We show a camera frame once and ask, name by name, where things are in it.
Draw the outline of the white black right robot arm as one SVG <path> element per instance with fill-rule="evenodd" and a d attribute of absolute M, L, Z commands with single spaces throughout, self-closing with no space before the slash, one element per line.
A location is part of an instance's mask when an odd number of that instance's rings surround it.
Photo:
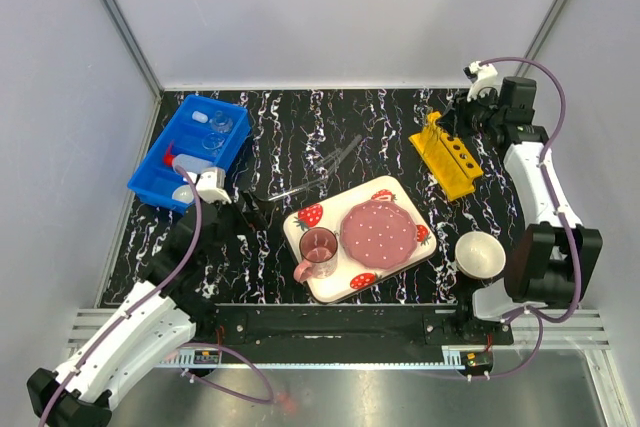
<path fill-rule="evenodd" d="M 562 323 L 578 308 L 600 255 L 603 239 L 574 213 L 555 172 L 552 134 L 534 122 L 537 84 L 468 71 L 469 92 L 451 102 L 452 132 L 466 139 L 480 135 L 499 154 L 515 186 L 525 232 L 508 254 L 500 280 L 476 290 L 472 309 L 454 318 L 454 331 L 476 343 L 490 330 L 489 320 L 509 323 L 534 314 Z"/>

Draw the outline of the glass alcohol lamp white cap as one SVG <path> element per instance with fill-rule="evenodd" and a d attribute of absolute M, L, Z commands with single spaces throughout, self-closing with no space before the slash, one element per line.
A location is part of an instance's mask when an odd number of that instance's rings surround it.
<path fill-rule="evenodd" d="M 234 126 L 233 119 L 224 111 L 217 110 L 210 119 L 210 126 L 213 131 L 228 134 L 232 131 Z"/>

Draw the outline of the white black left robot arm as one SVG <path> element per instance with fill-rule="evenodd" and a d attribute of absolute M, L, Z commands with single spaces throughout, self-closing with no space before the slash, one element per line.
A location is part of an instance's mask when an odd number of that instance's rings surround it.
<path fill-rule="evenodd" d="M 214 305 L 198 299 L 208 250 L 268 227 L 273 205 L 250 192 L 239 201 L 196 199 L 172 226 L 116 312 L 67 361 L 27 381 L 42 426 L 105 426 L 122 397 L 166 355 L 226 339 Z"/>

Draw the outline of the small clear glass beaker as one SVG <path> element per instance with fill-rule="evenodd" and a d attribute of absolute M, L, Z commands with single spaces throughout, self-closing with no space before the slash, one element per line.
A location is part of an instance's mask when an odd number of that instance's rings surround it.
<path fill-rule="evenodd" d="M 213 156 L 219 154 L 226 141 L 226 137 L 217 132 L 207 134 L 202 140 L 203 148 Z"/>

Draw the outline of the wash bottle with red cap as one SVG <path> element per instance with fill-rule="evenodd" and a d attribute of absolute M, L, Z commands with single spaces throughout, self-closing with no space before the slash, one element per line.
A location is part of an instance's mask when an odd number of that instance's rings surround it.
<path fill-rule="evenodd" d="M 201 174 L 204 170 L 213 167 L 213 163 L 207 159 L 202 159 L 185 153 L 174 154 L 173 143 L 170 143 L 163 155 L 163 163 L 177 172 L 178 168 L 187 173 L 196 175 Z"/>

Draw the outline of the yellow test tube rack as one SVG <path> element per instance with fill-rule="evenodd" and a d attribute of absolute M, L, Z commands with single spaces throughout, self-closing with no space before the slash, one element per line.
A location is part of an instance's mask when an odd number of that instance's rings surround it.
<path fill-rule="evenodd" d="M 475 192 L 475 181 L 483 176 L 483 170 L 464 143 L 450 134 L 444 146 L 433 148 L 427 156 L 423 154 L 421 133 L 426 126 L 437 124 L 440 118 L 439 112 L 429 113 L 421 132 L 410 136 L 409 141 L 435 177 L 447 199 L 455 201 Z"/>

